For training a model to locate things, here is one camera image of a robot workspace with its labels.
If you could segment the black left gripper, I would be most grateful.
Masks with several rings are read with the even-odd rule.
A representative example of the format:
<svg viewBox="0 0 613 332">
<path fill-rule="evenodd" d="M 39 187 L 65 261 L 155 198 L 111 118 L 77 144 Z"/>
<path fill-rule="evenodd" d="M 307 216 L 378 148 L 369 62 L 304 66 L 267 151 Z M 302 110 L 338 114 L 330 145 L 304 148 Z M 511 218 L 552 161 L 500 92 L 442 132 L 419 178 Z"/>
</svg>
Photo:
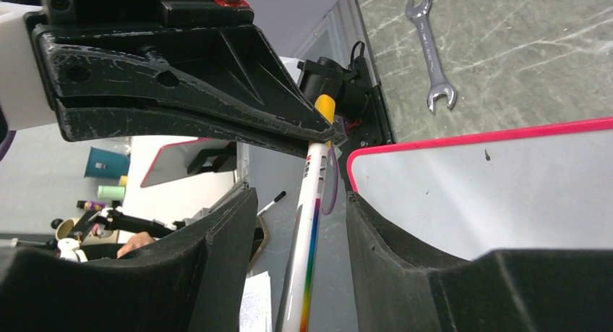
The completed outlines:
<svg viewBox="0 0 613 332">
<path fill-rule="evenodd" d="M 40 0 L 24 20 L 39 25 L 35 55 L 66 141 L 206 137 L 304 157 L 340 138 L 245 0 Z"/>
</svg>

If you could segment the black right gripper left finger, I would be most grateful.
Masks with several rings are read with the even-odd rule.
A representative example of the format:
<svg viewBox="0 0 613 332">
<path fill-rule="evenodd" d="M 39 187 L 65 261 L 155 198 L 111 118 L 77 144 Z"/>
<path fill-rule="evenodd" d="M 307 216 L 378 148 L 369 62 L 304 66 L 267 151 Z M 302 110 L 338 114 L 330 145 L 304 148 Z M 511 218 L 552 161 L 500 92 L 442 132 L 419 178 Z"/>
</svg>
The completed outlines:
<svg viewBox="0 0 613 332">
<path fill-rule="evenodd" d="M 255 189 L 119 259 L 1 250 L 3 331 L 237 331 Z"/>
</svg>

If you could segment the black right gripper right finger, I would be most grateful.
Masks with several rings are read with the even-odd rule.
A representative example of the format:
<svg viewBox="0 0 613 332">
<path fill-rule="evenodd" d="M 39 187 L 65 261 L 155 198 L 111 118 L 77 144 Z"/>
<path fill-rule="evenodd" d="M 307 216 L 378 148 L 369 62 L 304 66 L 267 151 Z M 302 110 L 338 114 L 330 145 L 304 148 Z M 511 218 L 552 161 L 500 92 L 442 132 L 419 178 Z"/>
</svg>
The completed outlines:
<svg viewBox="0 0 613 332">
<path fill-rule="evenodd" d="M 360 331 L 610 331 L 612 252 L 494 250 L 463 260 L 347 197 Z"/>
</svg>

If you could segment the white rainbow marker pen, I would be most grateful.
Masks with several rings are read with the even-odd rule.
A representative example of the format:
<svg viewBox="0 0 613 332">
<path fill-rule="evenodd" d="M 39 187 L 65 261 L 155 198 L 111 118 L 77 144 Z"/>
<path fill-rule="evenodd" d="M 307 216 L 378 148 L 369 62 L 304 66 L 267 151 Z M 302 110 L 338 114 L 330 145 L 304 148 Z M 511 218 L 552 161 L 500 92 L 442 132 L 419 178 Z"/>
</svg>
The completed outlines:
<svg viewBox="0 0 613 332">
<path fill-rule="evenodd" d="M 307 331 L 309 327 L 322 193 L 331 146 L 329 140 L 314 141 L 308 146 L 276 331 Z"/>
</svg>

